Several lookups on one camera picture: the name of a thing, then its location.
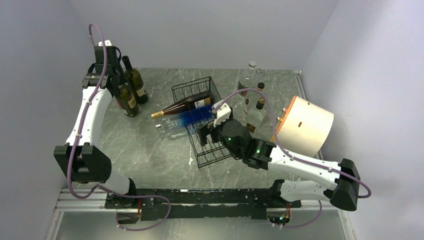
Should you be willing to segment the dark green black-capped bottle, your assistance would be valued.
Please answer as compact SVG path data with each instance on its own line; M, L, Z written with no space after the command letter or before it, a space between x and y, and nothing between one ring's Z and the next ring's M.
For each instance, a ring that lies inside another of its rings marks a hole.
M130 59L127 55L122 57L122 62L125 67L124 74L127 78L128 84L134 91L137 104L145 104L149 100L149 96L147 95L145 84L140 72L136 68L132 67Z

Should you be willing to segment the blue clear glass bottle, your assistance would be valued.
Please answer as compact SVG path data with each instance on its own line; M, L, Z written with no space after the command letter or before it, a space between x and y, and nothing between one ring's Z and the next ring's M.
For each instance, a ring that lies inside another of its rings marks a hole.
M191 128L196 124L212 118L214 105L206 105L194 110L185 111L175 115L160 117L155 123L158 132L170 133L179 129Z

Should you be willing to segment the green bottle silver cap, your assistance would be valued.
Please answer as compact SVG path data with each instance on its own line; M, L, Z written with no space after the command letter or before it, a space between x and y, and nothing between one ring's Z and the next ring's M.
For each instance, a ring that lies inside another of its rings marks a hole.
M127 117L134 118L138 115L139 107L136 98L127 84L122 84L118 87L118 94L115 95L115 99L119 108Z

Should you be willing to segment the clear bottle orange black label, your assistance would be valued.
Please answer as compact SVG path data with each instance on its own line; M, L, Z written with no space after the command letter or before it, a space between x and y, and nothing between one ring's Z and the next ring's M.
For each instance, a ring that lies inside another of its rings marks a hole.
M247 112L245 118L246 127L252 134L261 126L266 116L267 111L264 109L265 103L265 99L259 97L256 105L252 106Z

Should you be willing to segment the clear bottle white label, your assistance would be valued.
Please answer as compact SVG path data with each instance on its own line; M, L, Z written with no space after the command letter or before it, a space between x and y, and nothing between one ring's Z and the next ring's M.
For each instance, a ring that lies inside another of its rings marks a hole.
M250 108L251 107L255 107L259 98L261 98L262 96L255 92L255 91L247 91L245 98L244 98L244 105L243 105L243 115L242 117L245 119Z

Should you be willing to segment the frosted clear slim bottle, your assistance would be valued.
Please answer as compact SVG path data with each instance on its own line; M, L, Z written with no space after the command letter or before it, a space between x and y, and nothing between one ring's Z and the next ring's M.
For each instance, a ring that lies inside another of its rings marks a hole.
M238 78L237 90L252 88L254 85L256 66L256 61L251 60L248 63L248 68L241 71L241 75Z

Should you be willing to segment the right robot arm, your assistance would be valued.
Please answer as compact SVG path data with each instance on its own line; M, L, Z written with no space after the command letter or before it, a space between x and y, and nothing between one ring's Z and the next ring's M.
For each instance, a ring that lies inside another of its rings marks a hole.
M282 150L273 142L251 136L248 128L234 119L219 125L200 124L195 131L201 146L211 138L213 143L221 143L234 159L250 168L275 168L306 180L303 183L278 180L277 189L269 197L275 207L282 207L287 202L317 200L329 202L341 210L357 210L360 175L350 159L325 161Z

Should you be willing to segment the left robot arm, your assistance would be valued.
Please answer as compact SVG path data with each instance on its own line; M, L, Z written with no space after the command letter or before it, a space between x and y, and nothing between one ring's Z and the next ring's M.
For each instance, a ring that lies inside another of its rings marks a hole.
M113 170L110 158L99 149L101 127L112 98L126 83L121 67L121 52L109 40L94 47L93 63L82 81L80 110L64 145L54 148L53 156L63 171L67 186L72 183L95 183L102 190L118 196L126 208L139 200L134 181Z

